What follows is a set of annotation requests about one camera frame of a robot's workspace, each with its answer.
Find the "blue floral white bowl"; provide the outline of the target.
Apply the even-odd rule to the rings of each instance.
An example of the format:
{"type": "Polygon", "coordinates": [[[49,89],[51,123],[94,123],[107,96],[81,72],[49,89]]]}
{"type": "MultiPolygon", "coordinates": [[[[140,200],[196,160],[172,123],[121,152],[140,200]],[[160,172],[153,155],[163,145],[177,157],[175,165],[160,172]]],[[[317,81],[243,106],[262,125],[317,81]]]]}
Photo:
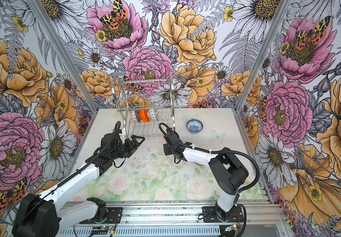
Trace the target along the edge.
{"type": "Polygon", "coordinates": [[[203,123],[198,119],[190,119],[186,123],[186,128],[191,133],[199,133],[203,130],[203,123]]]}

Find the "plain orange bowl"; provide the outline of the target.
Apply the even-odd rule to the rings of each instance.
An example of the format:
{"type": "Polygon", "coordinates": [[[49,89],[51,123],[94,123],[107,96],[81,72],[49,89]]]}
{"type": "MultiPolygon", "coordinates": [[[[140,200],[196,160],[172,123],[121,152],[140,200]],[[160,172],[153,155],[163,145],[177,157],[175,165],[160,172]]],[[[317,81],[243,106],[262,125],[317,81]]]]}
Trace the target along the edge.
{"type": "Polygon", "coordinates": [[[148,110],[140,110],[138,117],[143,122],[150,122],[150,117],[148,115],[148,110]]]}

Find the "dark blue lattice bowl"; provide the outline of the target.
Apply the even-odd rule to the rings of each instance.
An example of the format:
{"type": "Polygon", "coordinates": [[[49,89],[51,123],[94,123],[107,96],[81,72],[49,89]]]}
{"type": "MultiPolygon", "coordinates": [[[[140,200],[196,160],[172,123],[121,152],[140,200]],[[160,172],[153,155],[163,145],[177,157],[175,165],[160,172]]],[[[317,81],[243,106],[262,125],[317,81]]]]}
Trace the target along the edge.
{"type": "Polygon", "coordinates": [[[131,119],[134,122],[141,122],[141,119],[139,118],[139,110],[133,110],[130,112],[131,119]]]}

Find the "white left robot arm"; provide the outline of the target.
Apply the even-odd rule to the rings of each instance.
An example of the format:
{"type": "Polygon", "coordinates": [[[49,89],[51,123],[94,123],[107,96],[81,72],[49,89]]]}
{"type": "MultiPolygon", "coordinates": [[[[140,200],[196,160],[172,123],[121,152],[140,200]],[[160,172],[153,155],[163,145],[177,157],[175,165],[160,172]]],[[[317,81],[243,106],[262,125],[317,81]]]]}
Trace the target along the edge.
{"type": "Polygon", "coordinates": [[[70,208],[68,213],[61,213],[61,209],[83,187],[110,169],[115,160],[129,158],[144,141],[144,137],[136,135],[121,140],[118,132],[106,134],[101,146],[81,168],[50,189],[24,197],[13,225],[13,236],[54,237],[86,219],[102,221],[107,215],[106,203],[98,198],[70,208]]]}

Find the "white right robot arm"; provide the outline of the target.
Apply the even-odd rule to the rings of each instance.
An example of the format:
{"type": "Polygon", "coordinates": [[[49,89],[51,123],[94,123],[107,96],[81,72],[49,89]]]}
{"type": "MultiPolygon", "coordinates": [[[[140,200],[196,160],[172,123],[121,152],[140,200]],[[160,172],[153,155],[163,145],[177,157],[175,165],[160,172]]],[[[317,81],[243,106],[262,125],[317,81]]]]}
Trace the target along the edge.
{"type": "Polygon", "coordinates": [[[176,160],[197,163],[210,168],[221,191],[215,205],[216,215],[222,222],[228,221],[239,199],[239,189],[248,177],[248,170],[237,158],[236,151],[223,148],[213,152],[183,143],[172,129],[164,132],[164,153],[176,160]]]}

